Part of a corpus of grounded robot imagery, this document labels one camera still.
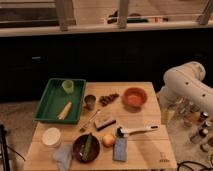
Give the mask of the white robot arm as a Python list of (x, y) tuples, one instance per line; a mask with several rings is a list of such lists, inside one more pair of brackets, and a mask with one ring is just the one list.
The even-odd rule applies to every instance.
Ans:
[(180, 98), (186, 98), (213, 115), (213, 88), (202, 82), (205, 75), (204, 66), (196, 61), (167, 70), (163, 76), (164, 86), (158, 93), (160, 106), (168, 108)]

